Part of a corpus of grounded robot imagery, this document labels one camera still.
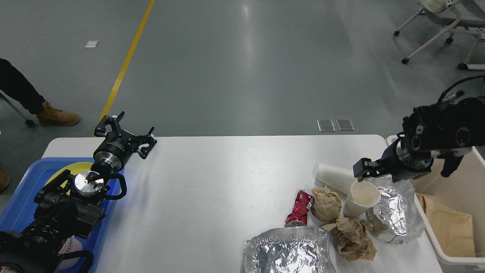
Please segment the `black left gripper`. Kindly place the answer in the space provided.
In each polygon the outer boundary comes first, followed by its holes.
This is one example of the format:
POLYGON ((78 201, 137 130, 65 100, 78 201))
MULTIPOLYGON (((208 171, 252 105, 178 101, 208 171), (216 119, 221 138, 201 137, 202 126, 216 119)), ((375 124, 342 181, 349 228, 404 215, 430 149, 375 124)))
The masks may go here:
POLYGON ((105 115, 95 126, 94 137, 105 138, 95 150, 93 158, 95 171, 121 171, 131 158, 138 154, 141 159, 147 159, 157 140, 153 135, 155 127, 151 127, 145 135, 125 136, 119 121, 123 119, 125 111, 119 115, 105 115))

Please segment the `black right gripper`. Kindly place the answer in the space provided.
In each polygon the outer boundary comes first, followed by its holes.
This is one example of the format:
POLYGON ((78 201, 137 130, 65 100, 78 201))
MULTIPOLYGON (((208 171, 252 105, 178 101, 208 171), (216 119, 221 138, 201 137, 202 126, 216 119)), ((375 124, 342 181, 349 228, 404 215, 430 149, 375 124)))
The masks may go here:
POLYGON ((384 150, 381 159, 372 161, 361 158, 353 165, 354 178, 363 181, 369 177, 391 175, 393 182, 420 179, 431 172, 433 158, 422 158, 411 154, 407 145, 396 139, 384 150))

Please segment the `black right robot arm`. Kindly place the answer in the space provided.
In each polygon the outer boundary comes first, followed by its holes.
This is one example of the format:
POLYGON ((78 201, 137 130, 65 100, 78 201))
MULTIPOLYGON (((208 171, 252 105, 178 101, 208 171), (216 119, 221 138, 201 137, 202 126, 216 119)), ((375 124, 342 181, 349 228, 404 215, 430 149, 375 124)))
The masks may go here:
POLYGON ((453 94, 457 85, 474 80, 467 77, 448 87, 435 104, 415 107, 402 120, 402 131, 383 151, 380 159, 361 158, 353 166, 358 181, 390 175, 393 182, 419 179, 432 170, 435 159, 443 159, 443 177, 457 170, 472 147, 484 145, 484 97, 463 98, 453 94))

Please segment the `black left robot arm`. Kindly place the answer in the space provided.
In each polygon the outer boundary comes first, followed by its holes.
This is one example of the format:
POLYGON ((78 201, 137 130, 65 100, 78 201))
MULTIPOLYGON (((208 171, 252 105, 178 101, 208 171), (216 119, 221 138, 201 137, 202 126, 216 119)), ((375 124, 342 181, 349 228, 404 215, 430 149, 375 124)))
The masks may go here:
POLYGON ((132 154, 145 159, 156 139, 152 127, 145 135, 123 130, 124 116, 104 116, 94 135, 104 141, 93 153, 88 171, 78 174, 66 169, 55 176, 34 197, 38 207, 34 220, 22 232, 1 232, 1 268, 12 273, 54 273, 68 259, 84 258, 80 273, 87 273, 95 257, 89 250, 61 253, 68 238, 88 239, 104 219, 102 203, 120 200, 127 194, 121 171, 132 154))

